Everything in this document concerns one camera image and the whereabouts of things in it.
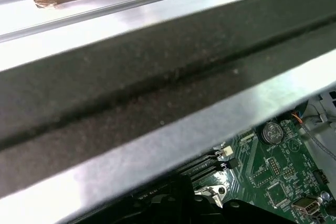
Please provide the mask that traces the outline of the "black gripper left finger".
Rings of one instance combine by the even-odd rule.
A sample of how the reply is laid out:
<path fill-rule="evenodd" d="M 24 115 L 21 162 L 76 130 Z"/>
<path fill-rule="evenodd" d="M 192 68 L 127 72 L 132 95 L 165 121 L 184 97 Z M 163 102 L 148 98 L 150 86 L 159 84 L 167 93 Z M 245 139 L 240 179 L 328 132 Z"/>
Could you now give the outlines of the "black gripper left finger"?
<path fill-rule="evenodd" d="M 188 223 L 194 190 L 188 176 L 170 181 L 169 189 L 145 201 L 145 209 L 130 217 L 126 223 Z"/>

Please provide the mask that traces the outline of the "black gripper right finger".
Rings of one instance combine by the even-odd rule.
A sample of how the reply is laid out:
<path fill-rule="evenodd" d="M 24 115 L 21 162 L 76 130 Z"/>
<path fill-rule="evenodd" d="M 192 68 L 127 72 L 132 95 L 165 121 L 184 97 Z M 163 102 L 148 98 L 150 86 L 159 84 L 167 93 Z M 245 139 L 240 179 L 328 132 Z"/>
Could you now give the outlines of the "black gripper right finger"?
<path fill-rule="evenodd" d="M 266 211 L 241 200 L 229 200 L 223 204 L 225 223 L 285 224 L 295 223 L 275 213 Z"/>

